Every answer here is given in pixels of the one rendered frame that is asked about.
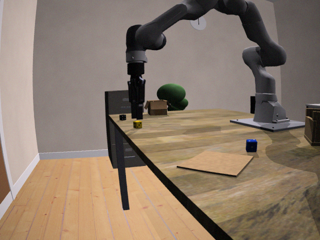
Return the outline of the yellow die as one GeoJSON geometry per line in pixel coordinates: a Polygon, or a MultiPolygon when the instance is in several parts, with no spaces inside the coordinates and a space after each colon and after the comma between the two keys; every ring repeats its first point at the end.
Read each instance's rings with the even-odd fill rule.
{"type": "Polygon", "coordinates": [[[133,128],[140,129],[142,128],[142,121],[133,121],[133,128]]]}

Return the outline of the open brown cardboard box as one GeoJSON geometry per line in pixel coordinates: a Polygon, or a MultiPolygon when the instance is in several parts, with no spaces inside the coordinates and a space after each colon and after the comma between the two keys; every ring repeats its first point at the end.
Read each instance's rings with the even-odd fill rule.
{"type": "Polygon", "coordinates": [[[148,100],[144,108],[150,116],[167,115],[167,105],[172,107],[167,100],[148,100]]]}

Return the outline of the brown wooden open-top crate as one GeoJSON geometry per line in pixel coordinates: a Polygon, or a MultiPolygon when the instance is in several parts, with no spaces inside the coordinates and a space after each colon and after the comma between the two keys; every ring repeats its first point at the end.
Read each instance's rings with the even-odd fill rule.
{"type": "Polygon", "coordinates": [[[311,146],[320,146],[320,108],[306,108],[304,137],[311,146]]]}

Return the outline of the tan flat mat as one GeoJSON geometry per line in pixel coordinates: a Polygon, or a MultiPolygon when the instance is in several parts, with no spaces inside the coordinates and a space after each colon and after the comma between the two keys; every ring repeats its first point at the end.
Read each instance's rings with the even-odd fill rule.
{"type": "Polygon", "coordinates": [[[177,165],[177,168],[197,172],[237,177],[254,156],[204,151],[177,165]]]}

